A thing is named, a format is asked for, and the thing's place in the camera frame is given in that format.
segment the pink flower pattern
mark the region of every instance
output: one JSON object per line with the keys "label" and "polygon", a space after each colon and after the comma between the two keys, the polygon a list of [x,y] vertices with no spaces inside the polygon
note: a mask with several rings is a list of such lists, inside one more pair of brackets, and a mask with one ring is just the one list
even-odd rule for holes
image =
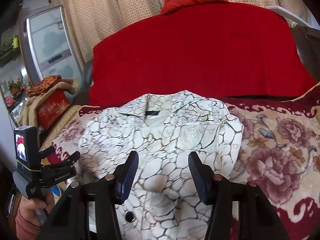
{"label": "pink flower pattern", "polygon": [[276,119],[279,134],[297,147],[309,147],[310,132],[299,121],[294,119]]}
{"label": "pink flower pattern", "polygon": [[283,150],[267,147],[254,150],[249,157],[248,180],[257,182],[263,193],[275,203],[285,203],[299,187],[297,169]]}
{"label": "pink flower pattern", "polygon": [[60,142],[71,141],[84,134],[84,128],[82,127],[82,122],[78,119],[72,120],[66,128],[61,131],[59,136]]}

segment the white wall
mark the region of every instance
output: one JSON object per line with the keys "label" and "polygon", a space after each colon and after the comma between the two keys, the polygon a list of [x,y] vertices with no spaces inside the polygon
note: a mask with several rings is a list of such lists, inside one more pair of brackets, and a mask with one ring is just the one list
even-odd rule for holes
{"label": "white wall", "polygon": [[[38,11],[42,11],[41,8],[49,8],[48,0],[24,0],[21,13],[30,14],[31,16]],[[16,25],[13,28],[10,28],[2,33],[1,42],[17,34],[17,30],[18,27]],[[21,64],[21,62],[16,61],[13,63],[13,65],[16,64],[19,65]],[[11,71],[7,70],[6,67],[8,66],[4,67],[5,69],[2,70],[2,73],[0,71],[0,75],[5,73],[6,76],[12,76],[14,78],[16,73],[12,73]],[[13,138],[13,129],[15,126],[12,123],[11,118],[9,117],[2,98],[0,98],[0,124],[0,159],[10,171],[14,171],[17,166]]]}
{"label": "white wall", "polygon": [[13,172],[17,166],[12,123],[4,102],[0,99],[0,159]]}
{"label": "white wall", "polygon": [[[12,27],[1,34],[1,43],[17,34],[16,27]],[[18,57],[15,61],[9,62],[0,69],[0,83],[3,81],[15,80],[19,76],[21,59]],[[15,170],[17,163],[14,149],[13,129],[15,128],[12,122],[4,101],[0,97],[0,159],[6,167],[12,172]]]}

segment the refrigerator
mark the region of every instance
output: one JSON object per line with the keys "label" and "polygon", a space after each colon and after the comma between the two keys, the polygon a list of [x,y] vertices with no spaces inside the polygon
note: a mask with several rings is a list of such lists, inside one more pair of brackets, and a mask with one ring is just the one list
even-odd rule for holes
{"label": "refrigerator", "polygon": [[81,82],[82,72],[64,18],[63,6],[50,8],[26,20],[28,42],[40,80],[46,76],[76,77]]}

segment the bed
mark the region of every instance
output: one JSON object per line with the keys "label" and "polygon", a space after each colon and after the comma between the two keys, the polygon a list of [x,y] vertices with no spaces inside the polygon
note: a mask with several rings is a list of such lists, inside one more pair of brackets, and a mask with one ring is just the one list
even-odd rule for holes
{"label": "bed", "polygon": [[[214,18],[216,15],[220,16],[219,21]],[[149,39],[151,33],[153,37],[157,35],[156,40]],[[228,49],[235,58],[231,58]],[[142,73],[148,73],[149,78],[145,79]],[[64,114],[42,145],[44,149],[54,142],[56,148],[46,163],[62,161],[78,147],[79,138],[85,133],[81,124],[84,116],[94,119],[106,107],[122,106],[144,93],[170,94],[188,89],[221,100],[244,126],[230,180],[255,180],[291,240],[304,239],[320,221],[320,84],[300,62],[287,22],[274,12],[246,4],[211,3],[153,16],[99,43],[94,48],[92,76],[90,104],[94,106],[73,106]],[[280,102],[234,97],[243,95],[296,99]],[[156,193],[166,199],[165,194]],[[142,193],[148,207],[144,212],[151,217],[121,228],[123,236],[143,239],[141,232],[145,229],[154,239],[176,239],[176,233],[161,226],[163,221],[149,208],[161,210],[161,205],[147,199],[148,194]],[[233,208],[231,239],[236,239],[237,206]],[[210,209],[203,206],[197,219],[191,211],[185,213],[186,221],[197,224],[200,220],[201,224],[190,226],[186,235],[181,233],[184,239],[204,236]],[[117,209],[122,222],[126,210],[130,210],[130,204]],[[90,222],[94,230],[94,215]]]}

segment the camera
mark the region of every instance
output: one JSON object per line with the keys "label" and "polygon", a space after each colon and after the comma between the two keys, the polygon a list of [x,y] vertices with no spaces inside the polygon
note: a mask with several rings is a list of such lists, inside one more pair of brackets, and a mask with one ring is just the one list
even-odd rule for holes
{"label": "camera", "polygon": [[14,129],[17,172],[27,181],[36,179],[41,168],[38,147],[38,129],[35,126],[21,126]]}
{"label": "camera", "polygon": [[[14,129],[17,170],[12,174],[13,181],[25,198],[44,200],[49,188],[76,175],[75,162],[80,158],[78,151],[64,162],[42,165],[41,160],[55,152],[53,146],[39,152],[38,128],[21,126]],[[41,224],[48,214],[46,210],[36,212]]]}

